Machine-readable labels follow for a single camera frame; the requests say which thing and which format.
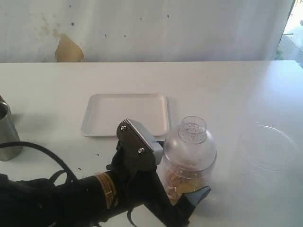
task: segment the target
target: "clear plastic jar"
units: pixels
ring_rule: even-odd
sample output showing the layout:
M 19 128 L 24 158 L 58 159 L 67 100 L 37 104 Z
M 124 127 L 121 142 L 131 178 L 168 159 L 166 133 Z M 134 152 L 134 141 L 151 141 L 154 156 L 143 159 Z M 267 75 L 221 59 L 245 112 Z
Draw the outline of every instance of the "clear plastic jar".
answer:
M 206 186 L 216 154 L 213 137 L 199 117 L 186 117 L 169 131 L 158 175 L 172 204 L 183 193 Z

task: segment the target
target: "metal cup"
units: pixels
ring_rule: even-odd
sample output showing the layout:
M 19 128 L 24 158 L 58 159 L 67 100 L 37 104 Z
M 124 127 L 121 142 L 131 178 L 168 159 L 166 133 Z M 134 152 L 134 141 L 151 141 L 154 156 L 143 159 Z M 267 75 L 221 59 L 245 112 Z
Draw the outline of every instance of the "metal cup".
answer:
M 20 141 L 12 121 L 9 105 L 0 96 L 0 144 Z M 8 161 L 20 154 L 22 147 L 0 148 L 0 161 Z

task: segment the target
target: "white tray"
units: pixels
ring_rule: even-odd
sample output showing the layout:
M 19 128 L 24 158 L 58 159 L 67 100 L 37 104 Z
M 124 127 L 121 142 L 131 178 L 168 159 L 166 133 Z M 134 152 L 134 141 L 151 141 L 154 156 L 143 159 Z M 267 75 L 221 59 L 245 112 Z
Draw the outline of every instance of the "white tray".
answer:
M 154 136 L 169 131 L 167 100 L 159 94 L 97 94 L 89 99 L 81 132 L 84 136 L 115 136 L 125 118 L 141 122 Z

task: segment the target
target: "yellow label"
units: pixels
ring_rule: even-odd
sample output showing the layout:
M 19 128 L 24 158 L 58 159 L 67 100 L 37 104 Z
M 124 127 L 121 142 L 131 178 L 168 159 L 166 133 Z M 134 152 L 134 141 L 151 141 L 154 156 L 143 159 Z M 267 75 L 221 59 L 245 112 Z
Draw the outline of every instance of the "yellow label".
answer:
M 106 207 L 109 209 L 114 201 L 114 198 L 117 194 L 114 182 L 110 178 L 107 173 L 98 173 L 95 174 L 95 177 L 99 180 L 106 199 Z M 114 206 L 118 205 L 118 198 L 116 198 L 116 202 Z

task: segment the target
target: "white table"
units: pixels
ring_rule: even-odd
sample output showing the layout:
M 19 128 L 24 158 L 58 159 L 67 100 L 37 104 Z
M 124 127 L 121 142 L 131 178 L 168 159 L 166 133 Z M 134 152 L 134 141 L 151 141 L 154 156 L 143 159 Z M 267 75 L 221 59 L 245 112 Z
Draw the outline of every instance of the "white table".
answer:
M 203 117 L 217 144 L 213 190 L 190 226 L 302 226 L 303 70 L 295 61 L 0 64 L 0 94 L 11 107 L 21 139 L 49 148 L 78 177 L 105 171 L 117 142 L 81 135 L 89 97 L 150 92 L 168 97 L 172 125 L 187 115 Z M 241 203 L 228 190 L 235 181 L 230 169 L 247 121 L 281 130 L 299 152 L 292 166 L 278 173 L 283 176 L 278 185 L 289 185 L 285 193 L 269 196 L 264 204 L 236 206 Z M 50 177 L 58 168 L 49 157 L 28 149 L 0 162 L 0 172 L 12 180 Z M 254 212 L 245 213 L 247 207 Z M 134 210 L 133 220 L 140 227 L 161 226 L 144 206 Z M 102 226 L 129 225 L 121 214 Z

